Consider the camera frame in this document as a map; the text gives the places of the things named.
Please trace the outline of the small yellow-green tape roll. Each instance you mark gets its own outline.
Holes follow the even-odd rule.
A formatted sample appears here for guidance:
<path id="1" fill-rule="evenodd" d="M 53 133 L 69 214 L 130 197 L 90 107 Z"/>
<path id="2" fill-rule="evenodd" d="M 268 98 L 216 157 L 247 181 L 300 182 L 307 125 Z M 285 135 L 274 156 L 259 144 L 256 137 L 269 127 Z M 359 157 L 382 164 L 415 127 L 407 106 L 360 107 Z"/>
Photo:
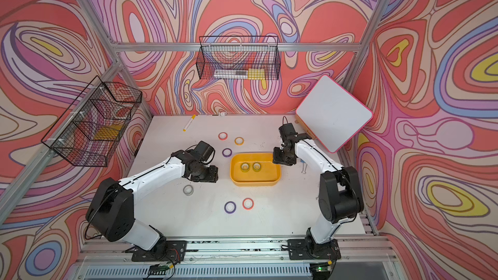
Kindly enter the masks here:
<path id="1" fill-rule="evenodd" d="M 242 163 L 241 164 L 241 170 L 243 172 L 248 172 L 250 170 L 250 164 L 249 163 Z"/>

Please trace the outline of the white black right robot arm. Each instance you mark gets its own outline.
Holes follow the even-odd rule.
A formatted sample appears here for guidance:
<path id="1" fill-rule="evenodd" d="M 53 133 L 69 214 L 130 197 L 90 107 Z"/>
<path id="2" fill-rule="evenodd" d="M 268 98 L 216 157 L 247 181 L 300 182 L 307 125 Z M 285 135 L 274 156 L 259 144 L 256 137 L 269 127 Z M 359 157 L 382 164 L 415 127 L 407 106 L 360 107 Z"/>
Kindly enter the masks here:
<path id="1" fill-rule="evenodd" d="M 353 222 L 364 210 L 359 174 L 355 168 L 335 162 L 308 134 L 295 131 L 293 124 L 284 123 L 278 130 L 281 145 L 274 148 L 272 162 L 293 166 L 300 159 L 319 174 L 321 215 L 308 229 L 307 242 L 311 246 L 328 244 L 341 226 Z"/>

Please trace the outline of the yellow plastic storage box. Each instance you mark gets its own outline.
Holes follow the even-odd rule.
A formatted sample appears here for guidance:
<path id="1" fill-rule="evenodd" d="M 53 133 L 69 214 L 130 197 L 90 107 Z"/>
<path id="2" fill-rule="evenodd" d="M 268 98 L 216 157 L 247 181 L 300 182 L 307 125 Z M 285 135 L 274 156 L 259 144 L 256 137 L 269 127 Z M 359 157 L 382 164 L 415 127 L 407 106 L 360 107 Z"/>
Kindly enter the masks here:
<path id="1" fill-rule="evenodd" d="M 246 152 L 236 154 L 230 165 L 230 177 L 234 184 L 240 187 L 273 186 L 281 179 L 281 166 L 272 163 L 271 152 Z M 261 170 L 255 172 L 253 163 L 261 164 Z M 242 163 L 249 163 L 250 170 L 243 172 Z"/>

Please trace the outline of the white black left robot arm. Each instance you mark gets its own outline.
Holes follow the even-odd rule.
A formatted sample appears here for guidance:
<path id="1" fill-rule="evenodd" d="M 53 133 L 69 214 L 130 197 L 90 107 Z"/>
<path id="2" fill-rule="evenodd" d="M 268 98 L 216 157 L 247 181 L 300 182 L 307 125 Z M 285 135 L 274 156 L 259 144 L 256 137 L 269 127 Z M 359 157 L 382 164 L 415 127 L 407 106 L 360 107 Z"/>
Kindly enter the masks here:
<path id="1" fill-rule="evenodd" d="M 103 180 L 86 214 L 86 221 L 109 242 L 124 241 L 155 256 L 167 253 L 167 239 L 157 229 L 135 218 L 135 205 L 169 182 L 215 183 L 218 168 L 211 164 L 215 149 L 200 141 L 172 153 L 165 161 L 126 178 Z"/>

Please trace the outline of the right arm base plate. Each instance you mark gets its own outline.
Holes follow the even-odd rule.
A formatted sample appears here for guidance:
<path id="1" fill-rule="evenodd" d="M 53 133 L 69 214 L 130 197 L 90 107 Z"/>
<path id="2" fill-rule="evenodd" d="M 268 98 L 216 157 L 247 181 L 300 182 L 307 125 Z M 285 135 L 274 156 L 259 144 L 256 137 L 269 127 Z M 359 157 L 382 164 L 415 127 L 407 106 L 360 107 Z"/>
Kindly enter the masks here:
<path id="1" fill-rule="evenodd" d="M 336 261 L 342 258 L 336 239 L 324 244 L 316 244 L 311 239 L 288 239 L 285 248 L 289 252 L 289 259 L 292 261 Z"/>

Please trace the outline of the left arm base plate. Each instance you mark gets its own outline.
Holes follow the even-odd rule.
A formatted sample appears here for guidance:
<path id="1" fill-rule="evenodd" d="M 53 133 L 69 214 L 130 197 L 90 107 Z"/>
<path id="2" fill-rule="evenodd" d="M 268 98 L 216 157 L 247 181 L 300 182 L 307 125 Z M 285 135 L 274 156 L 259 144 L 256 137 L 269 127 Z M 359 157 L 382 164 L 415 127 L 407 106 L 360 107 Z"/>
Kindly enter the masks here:
<path id="1" fill-rule="evenodd" d="M 139 247 L 132 252 L 133 262 L 182 262 L 185 258 L 186 241 L 160 241 L 151 250 Z"/>

